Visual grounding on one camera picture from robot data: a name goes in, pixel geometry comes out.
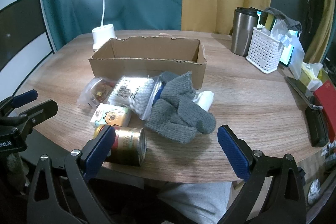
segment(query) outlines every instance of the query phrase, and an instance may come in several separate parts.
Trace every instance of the striped wall pattern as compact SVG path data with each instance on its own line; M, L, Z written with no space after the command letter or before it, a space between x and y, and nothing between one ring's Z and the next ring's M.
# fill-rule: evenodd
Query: striped wall pattern
M40 0L0 0L0 100L53 53Z

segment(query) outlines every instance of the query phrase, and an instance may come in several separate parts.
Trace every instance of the cardboard box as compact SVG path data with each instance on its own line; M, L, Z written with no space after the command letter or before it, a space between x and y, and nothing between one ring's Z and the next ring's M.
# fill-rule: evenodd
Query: cardboard box
M198 39L185 37L129 37L110 39L89 59L96 77L153 77L163 71L192 72L193 87L202 87L206 58Z

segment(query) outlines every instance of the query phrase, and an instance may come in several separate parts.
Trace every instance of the travel mug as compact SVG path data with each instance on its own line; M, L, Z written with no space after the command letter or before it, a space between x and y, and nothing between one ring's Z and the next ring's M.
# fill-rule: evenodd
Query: travel mug
M233 18L231 51L240 56L247 56L250 48L253 27L258 25L257 10L238 7Z

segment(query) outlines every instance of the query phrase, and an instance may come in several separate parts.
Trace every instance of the wood grain surface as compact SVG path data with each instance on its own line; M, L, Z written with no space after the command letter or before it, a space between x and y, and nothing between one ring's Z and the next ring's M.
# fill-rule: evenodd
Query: wood grain surface
M117 31L118 38L157 36L159 33L198 38L205 46L207 67L202 90L215 93L210 112L216 117L216 130L228 124L238 138L267 156L291 153L299 162L316 153L307 134L305 103L285 82L285 71L278 68L264 74L244 57L233 54L231 36L161 30ZM37 69L18 94L37 90L32 105L53 99L58 114L36 126L47 138L71 151L82 148L93 136L89 124L94 110L78 107L76 101L93 78L89 64L93 39L81 35L65 45ZM141 127L133 114L130 127ZM105 167L144 178L183 183L233 181L237 177L217 142L216 131L197 135L189 144L179 144L146 130L147 154L142 167L104 163Z

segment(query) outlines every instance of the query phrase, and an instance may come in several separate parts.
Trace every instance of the snack package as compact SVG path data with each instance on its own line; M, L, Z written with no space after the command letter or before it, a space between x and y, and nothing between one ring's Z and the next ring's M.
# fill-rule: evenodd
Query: snack package
M127 107L100 104L94 112L90 124L98 127L101 124L110 126L127 127L131 119L132 111Z
M318 79L318 74L322 67L321 63L307 64L302 62L299 80L308 90L315 91L323 85L322 81Z
M111 92L108 102L111 105L129 107L141 120L148 120L155 94L161 84L158 77L123 76Z
M115 85L115 81L112 81L106 77L93 78L83 89L77 100L77 104L88 104L97 108L97 106L102 103L111 93Z

